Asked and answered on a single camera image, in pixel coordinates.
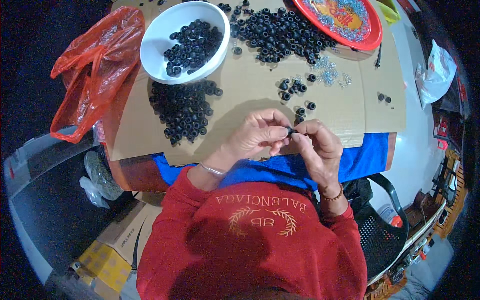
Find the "red sweatshirt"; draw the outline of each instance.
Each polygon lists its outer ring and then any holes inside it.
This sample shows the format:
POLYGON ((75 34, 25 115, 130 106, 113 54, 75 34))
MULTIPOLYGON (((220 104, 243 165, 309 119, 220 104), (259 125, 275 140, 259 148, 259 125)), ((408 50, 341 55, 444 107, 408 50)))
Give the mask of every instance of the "red sweatshirt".
POLYGON ((322 225, 305 196, 265 182, 211 192, 184 168, 138 267, 142 299, 223 299, 262 287, 361 299, 367 266, 352 209, 322 225))

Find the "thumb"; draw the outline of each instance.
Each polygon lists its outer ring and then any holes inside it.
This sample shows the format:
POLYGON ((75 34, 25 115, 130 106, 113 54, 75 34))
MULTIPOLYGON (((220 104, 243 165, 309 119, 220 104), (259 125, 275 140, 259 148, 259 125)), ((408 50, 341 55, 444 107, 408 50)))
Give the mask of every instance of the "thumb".
POLYGON ((258 130, 257 139, 261 142, 274 142, 286 138, 288 129, 282 126, 268 126, 258 130))
POLYGON ((310 138, 296 132, 292 133, 291 138, 297 145, 298 151, 300 152, 303 159, 312 161, 318 158, 318 154, 313 149, 310 138))

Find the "red plastic plate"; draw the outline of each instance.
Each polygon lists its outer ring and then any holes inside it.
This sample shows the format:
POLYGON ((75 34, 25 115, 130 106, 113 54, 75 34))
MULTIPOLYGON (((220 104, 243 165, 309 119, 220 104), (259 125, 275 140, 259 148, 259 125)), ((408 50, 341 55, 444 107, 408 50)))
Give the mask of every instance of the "red plastic plate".
MULTIPOLYGON (((382 23, 380 23, 380 19, 373 8, 372 4, 368 0, 360 0, 365 5, 365 9, 368 13, 368 27, 369 31, 364 35, 363 40, 360 42, 349 41, 346 38, 342 37, 340 34, 330 31, 328 27, 324 26, 317 18, 317 15, 311 11, 311 8, 308 7, 303 3, 302 0, 293 0, 293 3, 298 7, 298 9, 320 30, 331 36, 331 38, 335 39, 342 45, 349 46, 358 50, 369 51, 377 48, 380 43, 382 42, 382 23)), ((333 4, 333 7, 329 11, 335 11, 336 1, 335 0, 326 0, 326 2, 330 2, 333 4)))

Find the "white plastic bowl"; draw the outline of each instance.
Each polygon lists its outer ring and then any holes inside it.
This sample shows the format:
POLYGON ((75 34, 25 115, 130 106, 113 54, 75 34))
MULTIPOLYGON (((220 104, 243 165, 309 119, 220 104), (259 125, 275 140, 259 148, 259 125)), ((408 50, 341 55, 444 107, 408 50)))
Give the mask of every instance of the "white plastic bowl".
POLYGON ((140 45, 140 61, 148 75, 162 84, 182 84, 199 80, 210 75, 223 62, 229 39, 230 23, 223 11, 208 2, 184 2, 170 7, 152 21, 140 45), (194 73, 188 75, 188 68, 182 68, 179 75, 168 76, 166 70, 168 60, 163 53, 177 44, 177 40, 169 38, 170 34, 180 31, 182 26, 188 26, 196 19, 209 22, 210 28, 217 26, 223 33, 222 43, 215 55, 194 73))

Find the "red plastic bag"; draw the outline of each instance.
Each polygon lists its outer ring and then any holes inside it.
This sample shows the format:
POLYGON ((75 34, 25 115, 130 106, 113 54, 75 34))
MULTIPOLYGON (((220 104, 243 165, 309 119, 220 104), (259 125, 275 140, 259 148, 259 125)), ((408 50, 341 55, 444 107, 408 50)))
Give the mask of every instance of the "red plastic bag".
POLYGON ((140 63, 144 33, 142 12, 122 6, 70 43, 50 73, 51 78, 62 73, 67 88, 50 126, 51 136, 78 143, 102 117, 117 92, 125 91, 125 78, 140 63), (58 132, 70 125, 78 126, 74 133, 58 132))

